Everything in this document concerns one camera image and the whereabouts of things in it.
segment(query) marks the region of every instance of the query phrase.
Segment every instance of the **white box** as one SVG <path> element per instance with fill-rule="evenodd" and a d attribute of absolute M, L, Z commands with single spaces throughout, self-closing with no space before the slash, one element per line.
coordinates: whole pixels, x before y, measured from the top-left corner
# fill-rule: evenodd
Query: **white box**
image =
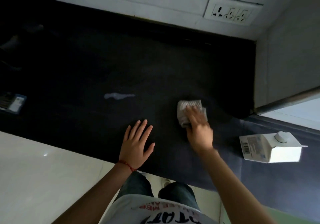
<path fill-rule="evenodd" d="M 302 147 L 307 147 L 301 145 L 289 132 L 249 135 L 239 138 L 244 159 L 263 163 L 298 162 Z"/>

